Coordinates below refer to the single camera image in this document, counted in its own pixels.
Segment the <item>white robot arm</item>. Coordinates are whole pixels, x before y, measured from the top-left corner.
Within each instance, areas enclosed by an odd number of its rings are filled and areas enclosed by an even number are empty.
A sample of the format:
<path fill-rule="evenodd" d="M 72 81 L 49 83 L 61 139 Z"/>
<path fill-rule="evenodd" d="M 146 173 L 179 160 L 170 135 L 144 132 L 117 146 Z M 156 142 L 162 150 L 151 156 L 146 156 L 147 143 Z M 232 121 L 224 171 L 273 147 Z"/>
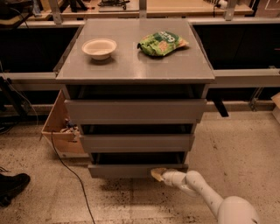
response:
<path fill-rule="evenodd" d="M 189 196 L 200 195 L 218 224 L 261 224 L 257 211 L 247 200 L 237 196 L 223 199 L 197 171 L 155 168 L 150 174 L 157 181 L 177 187 Z"/>

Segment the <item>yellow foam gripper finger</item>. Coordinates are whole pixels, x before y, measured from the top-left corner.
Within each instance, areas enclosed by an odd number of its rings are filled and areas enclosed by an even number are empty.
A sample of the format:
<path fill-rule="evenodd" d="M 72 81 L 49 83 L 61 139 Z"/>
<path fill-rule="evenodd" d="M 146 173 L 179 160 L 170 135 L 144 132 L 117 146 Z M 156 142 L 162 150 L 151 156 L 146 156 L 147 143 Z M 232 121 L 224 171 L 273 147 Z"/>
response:
<path fill-rule="evenodd" d="M 157 181 L 161 182 L 164 180 L 163 175 L 166 172 L 166 168 L 155 168 L 150 170 L 150 175 Z"/>

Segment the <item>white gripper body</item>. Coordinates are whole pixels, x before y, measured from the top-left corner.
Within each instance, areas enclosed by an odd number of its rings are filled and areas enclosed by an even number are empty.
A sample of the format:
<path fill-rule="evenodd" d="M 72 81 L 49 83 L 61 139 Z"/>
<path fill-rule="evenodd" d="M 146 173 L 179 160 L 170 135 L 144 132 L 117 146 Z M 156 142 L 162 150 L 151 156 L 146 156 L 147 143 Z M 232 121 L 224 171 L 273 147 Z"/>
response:
<path fill-rule="evenodd" d="M 186 175 L 177 170 L 166 170 L 162 174 L 162 179 L 167 186 L 181 187 L 185 183 Z"/>

